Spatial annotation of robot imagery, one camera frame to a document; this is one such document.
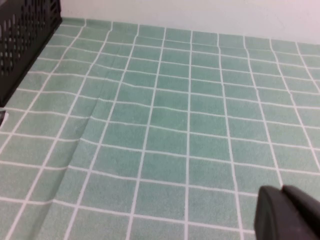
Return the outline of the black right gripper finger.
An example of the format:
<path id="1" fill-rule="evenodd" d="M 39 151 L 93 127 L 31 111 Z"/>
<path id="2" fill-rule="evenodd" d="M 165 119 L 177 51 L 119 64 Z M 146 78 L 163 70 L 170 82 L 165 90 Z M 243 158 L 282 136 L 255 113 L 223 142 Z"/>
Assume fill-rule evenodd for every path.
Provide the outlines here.
<path id="1" fill-rule="evenodd" d="M 261 186 L 254 232 L 257 240 L 318 240 L 320 202 L 293 185 Z"/>

